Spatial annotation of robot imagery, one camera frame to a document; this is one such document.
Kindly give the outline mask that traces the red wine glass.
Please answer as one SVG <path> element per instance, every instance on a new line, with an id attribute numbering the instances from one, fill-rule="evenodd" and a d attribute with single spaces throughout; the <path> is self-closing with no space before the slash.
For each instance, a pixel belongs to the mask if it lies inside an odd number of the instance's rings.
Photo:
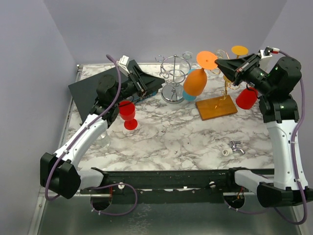
<path id="1" fill-rule="evenodd" d="M 249 110 L 258 99 L 258 91 L 255 88 L 244 89 L 236 98 L 236 104 L 244 110 Z"/>
<path id="2" fill-rule="evenodd" d="M 127 130 L 134 130 L 138 123 L 135 119 L 135 105 L 128 101 L 121 101 L 119 104 L 119 114 L 121 118 L 124 120 L 124 127 Z"/>

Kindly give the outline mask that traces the orange wine glass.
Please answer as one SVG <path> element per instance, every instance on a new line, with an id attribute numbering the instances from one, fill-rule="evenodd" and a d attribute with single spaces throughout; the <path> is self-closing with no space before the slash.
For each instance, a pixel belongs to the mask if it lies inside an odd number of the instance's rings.
<path id="1" fill-rule="evenodd" d="M 215 64 L 217 56 L 210 51 L 201 51 L 197 54 L 196 61 L 200 69 L 192 71 L 184 82 L 183 88 L 192 96 L 199 96 L 207 83 L 207 75 L 205 70 L 213 70 L 217 68 Z"/>

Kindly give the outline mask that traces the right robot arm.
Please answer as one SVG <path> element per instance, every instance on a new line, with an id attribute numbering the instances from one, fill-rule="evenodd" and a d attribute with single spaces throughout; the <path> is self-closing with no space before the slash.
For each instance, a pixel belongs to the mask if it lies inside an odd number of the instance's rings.
<path id="1" fill-rule="evenodd" d="M 239 59 L 217 59 L 221 72 L 235 86 L 246 82 L 260 94 L 259 109 L 269 133 L 273 159 L 273 180 L 246 168 L 235 168 L 225 187 L 235 192 L 244 187 L 255 193 L 264 208 L 297 206 L 312 201 L 313 190 L 303 172 L 298 129 L 303 122 L 291 91 L 301 81 L 301 64 L 290 56 L 281 57 L 265 72 L 260 53 Z"/>

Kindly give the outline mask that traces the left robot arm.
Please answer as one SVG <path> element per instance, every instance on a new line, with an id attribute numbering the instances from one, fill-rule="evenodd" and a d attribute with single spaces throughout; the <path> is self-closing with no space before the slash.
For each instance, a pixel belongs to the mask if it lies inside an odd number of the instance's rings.
<path id="1" fill-rule="evenodd" d="M 123 101 L 130 98 L 130 104 L 155 95 L 165 80 L 145 73 L 134 62 L 127 74 L 118 65 L 89 78 L 71 84 L 75 93 L 74 102 L 82 109 L 81 98 L 86 91 L 82 87 L 93 88 L 95 101 L 86 107 L 83 123 L 78 131 L 54 153 L 44 153 L 40 159 L 40 184 L 45 188 L 45 197 L 51 200 L 48 192 L 70 199 L 81 189 L 93 188 L 104 193 L 109 186 L 103 171 L 93 168 L 77 169 L 82 157 L 90 146 L 106 132 L 116 120 L 121 108 L 127 105 Z"/>

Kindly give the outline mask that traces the yellow wine glass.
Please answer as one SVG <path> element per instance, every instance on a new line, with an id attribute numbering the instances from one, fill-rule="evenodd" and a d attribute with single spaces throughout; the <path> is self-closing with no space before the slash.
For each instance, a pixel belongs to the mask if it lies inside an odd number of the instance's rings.
<path id="1" fill-rule="evenodd" d="M 236 55 L 236 58 L 238 59 L 240 56 L 248 55 L 248 48 L 241 45 L 235 45 L 231 48 L 232 53 Z"/>

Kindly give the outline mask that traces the blue wine glass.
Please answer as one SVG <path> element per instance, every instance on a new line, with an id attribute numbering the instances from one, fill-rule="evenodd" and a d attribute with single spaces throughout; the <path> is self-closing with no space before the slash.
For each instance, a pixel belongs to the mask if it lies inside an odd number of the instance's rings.
<path id="1" fill-rule="evenodd" d="M 196 69 L 191 69 L 191 70 L 188 72 L 188 75 L 189 75 L 192 71 L 194 71 L 194 70 L 196 70 Z M 197 96 L 192 96 L 192 95 L 188 94 L 188 93 L 185 91 L 185 89 L 183 89 L 182 96 L 183 96 L 183 98 L 184 98 L 185 100 L 187 100 L 187 101 L 194 101 L 194 100 L 197 98 Z"/>

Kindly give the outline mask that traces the clear glass on silver rack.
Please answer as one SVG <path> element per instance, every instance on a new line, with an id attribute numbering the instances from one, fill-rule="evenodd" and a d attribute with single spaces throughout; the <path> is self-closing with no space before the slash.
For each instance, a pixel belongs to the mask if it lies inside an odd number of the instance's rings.
<path id="1" fill-rule="evenodd" d="M 182 54 L 182 59 L 179 63 L 179 70 L 187 75 L 192 68 L 193 53 L 186 51 Z"/>

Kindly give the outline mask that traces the clear glass tumbler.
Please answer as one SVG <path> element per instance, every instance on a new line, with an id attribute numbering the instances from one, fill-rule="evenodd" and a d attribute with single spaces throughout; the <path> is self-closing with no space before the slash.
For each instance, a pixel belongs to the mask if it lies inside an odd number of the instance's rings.
<path id="1" fill-rule="evenodd" d="M 110 137 L 107 133 L 107 131 L 103 132 L 99 138 L 98 138 L 98 142 L 99 144 L 104 147 L 104 148 L 108 148 L 111 144 L 111 140 L 110 140 Z"/>

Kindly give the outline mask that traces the chrome faucet tap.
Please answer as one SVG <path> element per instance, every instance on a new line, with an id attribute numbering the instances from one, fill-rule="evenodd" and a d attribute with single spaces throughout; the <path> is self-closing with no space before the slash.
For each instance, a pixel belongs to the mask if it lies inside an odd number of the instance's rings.
<path id="1" fill-rule="evenodd" d="M 242 143 L 241 141 L 230 141 L 229 146 L 233 152 L 240 152 L 242 155 L 244 155 L 246 152 L 239 147 L 241 143 Z"/>

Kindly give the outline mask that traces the black network switch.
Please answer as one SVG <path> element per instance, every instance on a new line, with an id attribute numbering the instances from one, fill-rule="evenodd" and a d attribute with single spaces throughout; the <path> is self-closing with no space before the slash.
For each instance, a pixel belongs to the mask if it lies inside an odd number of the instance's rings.
<path id="1" fill-rule="evenodd" d="M 132 66 L 139 65 L 135 60 L 131 60 L 128 64 L 129 72 L 131 71 Z M 133 103 L 142 101 L 139 99 L 132 100 L 131 97 L 128 99 L 123 97 L 122 86 L 127 82 L 127 80 L 128 77 L 121 74 L 122 85 L 117 103 L 120 103 L 123 100 L 129 100 Z M 116 68 L 113 67 L 109 70 L 105 70 L 101 73 L 73 83 L 68 87 L 78 109 L 81 120 L 85 121 L 89 114 L 99 115 L 111 104 L 118 89 L 118 73 Z M 148 91 L 149 97 L 156 95 L 157 92 L 158 91 Z"/>

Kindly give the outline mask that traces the black mounting rail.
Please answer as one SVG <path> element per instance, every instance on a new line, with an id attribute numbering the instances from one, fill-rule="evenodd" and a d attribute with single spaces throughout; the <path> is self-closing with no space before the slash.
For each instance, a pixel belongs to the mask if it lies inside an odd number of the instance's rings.
<path id="1" fill-rule="evenodd" d="M 227 170 L 170 170 L 170 171 L 107 171 L 101 186 L 111 189 L 82 189 L 96 203 L 112 196 L 116 204 L 131 203 L 224 203 L 235 208 L 244 205 L 242 188 L 230 182 Z"/>

